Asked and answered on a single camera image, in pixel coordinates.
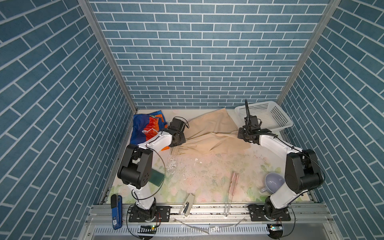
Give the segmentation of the clear plastic strip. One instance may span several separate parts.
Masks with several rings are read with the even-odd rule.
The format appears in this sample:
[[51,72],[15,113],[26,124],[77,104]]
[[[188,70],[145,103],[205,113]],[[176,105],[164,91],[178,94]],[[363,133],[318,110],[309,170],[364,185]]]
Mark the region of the clear plastic strip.
[[186,224],[183,221],[175,219],[175,218],[171,218],[171,220],[173,220],[174,222],[180,223],[180,224],[182,224],[182,225],[184,225],[184,226],[186,226],[188,228],[191,228],[191,229],[194,229],[194,230],[197,230],[197,231],[200,231],[202,233],[210,235],[211,233],[218,232],[220,229],[223,229],[223,228],[237,227],[241,222],[245,221],[246,218],[243,218],[243,219],[241,219],[240,221],[238,221],[237,223],[234,223],[234,224],[207,225],[207,227],[205,227],[205,226],[198,227],[198,226]]

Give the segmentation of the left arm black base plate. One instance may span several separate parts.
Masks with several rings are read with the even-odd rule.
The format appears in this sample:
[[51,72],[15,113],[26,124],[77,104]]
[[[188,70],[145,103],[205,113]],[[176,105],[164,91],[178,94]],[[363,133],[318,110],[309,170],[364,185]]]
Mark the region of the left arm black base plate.
[[169,222],[171,215],[170,206],[156,206],[149,210],[143,210],[138,206],[130,206],[127,210],[128,221],[130,223],[144,222]]

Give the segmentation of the dark green rectangular block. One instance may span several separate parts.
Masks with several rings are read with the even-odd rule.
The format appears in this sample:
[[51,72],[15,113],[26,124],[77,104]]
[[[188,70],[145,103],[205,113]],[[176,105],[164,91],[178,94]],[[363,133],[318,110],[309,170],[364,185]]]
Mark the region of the dark green rectangular block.
[[165,178],[165,174],[163,174],[163,173],[161,173],[155,169],[152,169],[149,182],[152,183],[153,185],[157,186],[157,187],[160,187],[164,178]]

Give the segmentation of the beige shorts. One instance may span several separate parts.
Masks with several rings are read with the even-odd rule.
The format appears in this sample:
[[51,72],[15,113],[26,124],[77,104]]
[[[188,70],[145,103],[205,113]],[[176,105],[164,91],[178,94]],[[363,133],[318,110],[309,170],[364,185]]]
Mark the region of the beige shorts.
[[177,155],[236,154],[251,147],[238,138],[239,128],[226,109],[199,116],[189,125],[184,131],[186,142],[175,148]]

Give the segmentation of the rainbow striped shorts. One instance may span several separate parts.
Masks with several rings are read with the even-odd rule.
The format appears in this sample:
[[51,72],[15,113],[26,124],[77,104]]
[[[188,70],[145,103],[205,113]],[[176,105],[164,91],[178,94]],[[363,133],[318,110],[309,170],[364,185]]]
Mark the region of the rainbow striped shorts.
[[136,114],[133,118],[133,132],[130,144],[138,145],[144,143],[156,136],[160,130],[165,129],[167,126],[168,123],[162,111]]

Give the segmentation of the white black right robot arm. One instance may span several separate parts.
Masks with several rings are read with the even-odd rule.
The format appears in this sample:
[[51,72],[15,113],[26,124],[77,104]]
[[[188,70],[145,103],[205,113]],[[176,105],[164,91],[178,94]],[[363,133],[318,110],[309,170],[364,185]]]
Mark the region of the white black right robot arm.
[[266,198],[264,214],[269,219],[287,212],[288,206],[300,195],[316,189],[325,181],[322,167],[313,150],[303,150],[281,140],[269,129],[262,128],[262,120],[252,115],[245,100],[245,124],[239,128],[238,138],[247,143],[267,148],[285,161],[285,183]]

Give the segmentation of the blue handheld tool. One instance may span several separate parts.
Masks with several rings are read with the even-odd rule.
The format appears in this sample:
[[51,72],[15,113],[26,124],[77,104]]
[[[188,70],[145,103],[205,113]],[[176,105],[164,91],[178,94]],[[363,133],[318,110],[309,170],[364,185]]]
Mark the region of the blue handheld tool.
[[112,225],[113,229],[117,230],[123,224],[123,199],[122,196],[113,194],[111,196],[111,210],[112,210]]

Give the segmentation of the lavender bowl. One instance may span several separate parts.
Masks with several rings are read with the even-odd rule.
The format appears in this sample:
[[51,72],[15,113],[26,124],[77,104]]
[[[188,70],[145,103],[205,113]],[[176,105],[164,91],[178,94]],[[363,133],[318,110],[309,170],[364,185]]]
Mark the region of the lavender bowl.
[[265,186],[261,193],[274,194],[285,183],[285,179],[278,173],[268,173],[265,177]]

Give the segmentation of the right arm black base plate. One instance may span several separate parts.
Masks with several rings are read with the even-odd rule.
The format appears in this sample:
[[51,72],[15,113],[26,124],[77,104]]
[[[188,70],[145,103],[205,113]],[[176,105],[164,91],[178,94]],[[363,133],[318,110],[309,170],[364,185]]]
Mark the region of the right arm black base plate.
[[250,213],[250,218],[252,222],[263,222],[263,221],[282,221],[289,222],[291,221],[291,216],[289,214],[288,208],[275,209],[271,205],[256,205],[251,204],[247,206],[247,209]]

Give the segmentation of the aluminium front rail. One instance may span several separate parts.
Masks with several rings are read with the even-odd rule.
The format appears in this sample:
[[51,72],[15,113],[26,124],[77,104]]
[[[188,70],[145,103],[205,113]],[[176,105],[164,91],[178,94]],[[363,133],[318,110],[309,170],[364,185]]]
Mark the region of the aluminium front rail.
[[[254,212],[248,208],[249,203],[232,203],[228,208],[225,204],[192,204],[187,216],[180,210],[182,204],[160,204],[160,213],[154,218],[161,224],[231,224],[240,222],[263,223],[268,221],[262,213],[262,207],[257,207]],[[325,204],[312,202],[293,203],[288,208],[290,221],[275,220],[283,224],[330,224],[334,220]]]

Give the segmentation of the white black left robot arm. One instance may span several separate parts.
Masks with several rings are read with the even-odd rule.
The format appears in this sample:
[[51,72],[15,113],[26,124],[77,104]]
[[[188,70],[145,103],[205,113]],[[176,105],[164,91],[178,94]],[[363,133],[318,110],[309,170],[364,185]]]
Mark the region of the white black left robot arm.
[[123,154],[117,176],[132,191],[137,206],[142,211],[156,208],[155,195],[151,193],[148,182],[152,173],[153,155],[166,147],[184,144],[185,128],[188,121],[174,117],[168,127],[160,130],[154,137],[140,144],[129,144]]

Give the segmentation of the white plastic laundry basket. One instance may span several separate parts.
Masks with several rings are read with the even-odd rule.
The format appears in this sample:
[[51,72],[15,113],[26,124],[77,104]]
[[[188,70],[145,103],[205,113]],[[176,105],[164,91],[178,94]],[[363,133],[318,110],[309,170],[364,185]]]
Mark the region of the white plastic laundry basket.
[[253,103],[248,107],[250,114],[262,121],[262,129],[278,133],[294,125],[288,114],[276,102]]

